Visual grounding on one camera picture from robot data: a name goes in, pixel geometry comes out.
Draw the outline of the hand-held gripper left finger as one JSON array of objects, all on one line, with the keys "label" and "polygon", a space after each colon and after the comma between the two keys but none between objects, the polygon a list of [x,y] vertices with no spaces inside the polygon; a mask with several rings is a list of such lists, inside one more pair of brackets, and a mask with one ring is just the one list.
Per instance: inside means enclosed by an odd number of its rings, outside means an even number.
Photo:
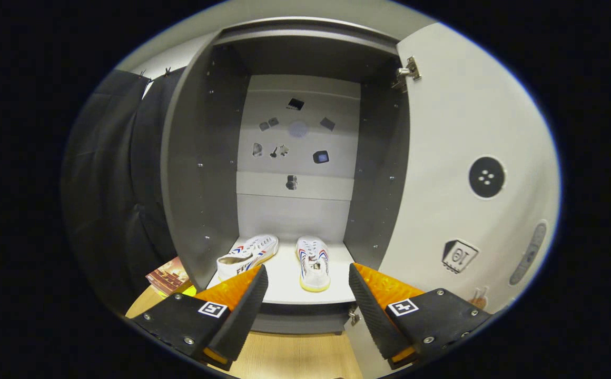
[{"label": "hand-held gripper left finger", "polygon": [[228,371],[268,287],[267,269],[259,265],[194,296],[174,293],[130,319],[140,333],[176,355]]}]

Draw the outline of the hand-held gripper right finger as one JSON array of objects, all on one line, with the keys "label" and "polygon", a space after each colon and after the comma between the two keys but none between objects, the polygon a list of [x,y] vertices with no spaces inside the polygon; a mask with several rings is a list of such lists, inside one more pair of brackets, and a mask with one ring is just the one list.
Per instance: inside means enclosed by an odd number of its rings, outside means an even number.
[{"label": "hand-held gripper right finger", "polygon": [[351,263],[349,287],[371,339],[392,369],[429,364],[481,329],[491,313],[458,295],[422,291]]}]

